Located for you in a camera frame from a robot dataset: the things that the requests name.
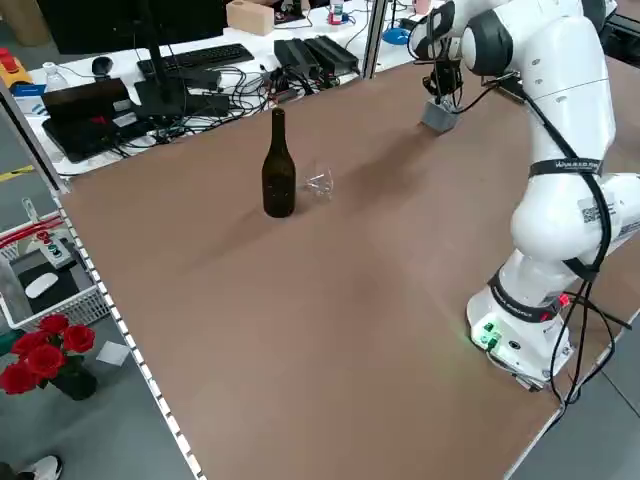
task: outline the black vase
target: black vase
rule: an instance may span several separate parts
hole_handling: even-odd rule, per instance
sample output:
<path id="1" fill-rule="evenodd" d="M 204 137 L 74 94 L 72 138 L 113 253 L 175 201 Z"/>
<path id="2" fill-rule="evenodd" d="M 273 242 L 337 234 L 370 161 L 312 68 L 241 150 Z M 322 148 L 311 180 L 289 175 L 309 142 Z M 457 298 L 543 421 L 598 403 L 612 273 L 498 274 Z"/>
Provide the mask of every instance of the black vase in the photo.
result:
<path id="1" fill-rule="evenodd" d="M 64 369 L 51 383 L 75 401 L 86 400 L 96 393 L 98 380 L 81 365 Z"/>

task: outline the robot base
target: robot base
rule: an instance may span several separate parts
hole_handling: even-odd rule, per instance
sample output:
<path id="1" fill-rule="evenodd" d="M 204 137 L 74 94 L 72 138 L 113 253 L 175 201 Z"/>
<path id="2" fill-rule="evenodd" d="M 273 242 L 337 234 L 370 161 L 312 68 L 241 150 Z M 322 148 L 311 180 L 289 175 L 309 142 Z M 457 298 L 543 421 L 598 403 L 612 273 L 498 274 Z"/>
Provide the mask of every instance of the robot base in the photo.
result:
<path id="1" fill-rule="evenodd" d="M 467 304 L 471 340 L 509 370 L 522 375 L 520 381 L 543 388 L 551 377 L 551 357 L 563 320 L 560 315 L 541 323 L 522 321 L 507 313 L 495 301 L 489 287 Z M 554 364 L 553 375 L 571 358 L 573 348 L 565 329 Z"/>

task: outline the wine bottle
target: wine bottle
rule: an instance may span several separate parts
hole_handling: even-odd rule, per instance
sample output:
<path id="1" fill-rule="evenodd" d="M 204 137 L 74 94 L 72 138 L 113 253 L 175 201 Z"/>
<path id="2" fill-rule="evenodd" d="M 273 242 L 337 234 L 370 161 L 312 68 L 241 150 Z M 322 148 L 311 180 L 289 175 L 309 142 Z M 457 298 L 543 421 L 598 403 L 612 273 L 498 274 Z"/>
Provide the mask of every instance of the wine bottle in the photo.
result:
<path id="1" fill-rule="evenodd" d="M 274 108 L 271 146 L 262 166 L 262 201 L 267 215 L 285 218 L 296 204 L 296 166 L 287 148 L 284 110 Z"/>

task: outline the brown table surface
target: brown table surface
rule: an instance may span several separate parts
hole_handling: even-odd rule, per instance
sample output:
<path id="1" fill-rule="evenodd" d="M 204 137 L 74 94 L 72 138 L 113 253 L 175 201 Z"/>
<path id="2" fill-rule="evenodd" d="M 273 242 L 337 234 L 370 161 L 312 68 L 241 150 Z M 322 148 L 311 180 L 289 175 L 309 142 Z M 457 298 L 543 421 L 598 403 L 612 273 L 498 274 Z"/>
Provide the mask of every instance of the brown table surface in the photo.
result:
<path id="1" fill-rule="evenodd" d="M 631 17 L 640 21 L 640 0 L 616 0 L 618 2 L 618 9 L 616 13 Z"/>
<path id="2" fill-rule="evenodd" d="M 287 220 L 261 206 L 268 113 L 78 178 L 62 199 L 209 479 L 497 479 L 556 410 L 491 366 L 465 320 L 513 248 L 527 115 L 491 93 L 436 137 L 418 124 L 429 71 L 286 107 L 299 173 L 317 161 L 335 176 L 331 202 L 303 197 Z M 610 71 L 608 169 L 638 170 L 640 75 Z M 480 89 L 465 79 L 466 103 Z M 638 241 L 616 252 L 596 287 L 623 318 L 639 256 Z M 590 325 L 587 363 L 606 345 Z"/>

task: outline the keyboard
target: keyboard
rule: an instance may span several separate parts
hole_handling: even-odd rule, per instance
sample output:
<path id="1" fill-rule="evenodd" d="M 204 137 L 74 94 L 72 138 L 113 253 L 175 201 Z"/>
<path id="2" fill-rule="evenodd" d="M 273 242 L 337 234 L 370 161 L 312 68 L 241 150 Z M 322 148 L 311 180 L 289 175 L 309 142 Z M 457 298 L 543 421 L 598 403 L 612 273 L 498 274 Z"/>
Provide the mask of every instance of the keyboard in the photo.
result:
<path id="1" fill-rule="evenodd" d="M 232 63 L 246 62 L 247 60 L 253 59 L 253 55 L 251 55 L 249 50 L 243 45 L 240 43 L 232 43 L 220 47 L 179 53 L 175 58 L 173 55 L 163 57 L 162 62 L 167 72 L 174 72 L 177 71 L 178 68 L 223 67 Z M 151 60 L 139 61 L 138 68 L 145 78 L 153 78 L 154 70 Z"/>

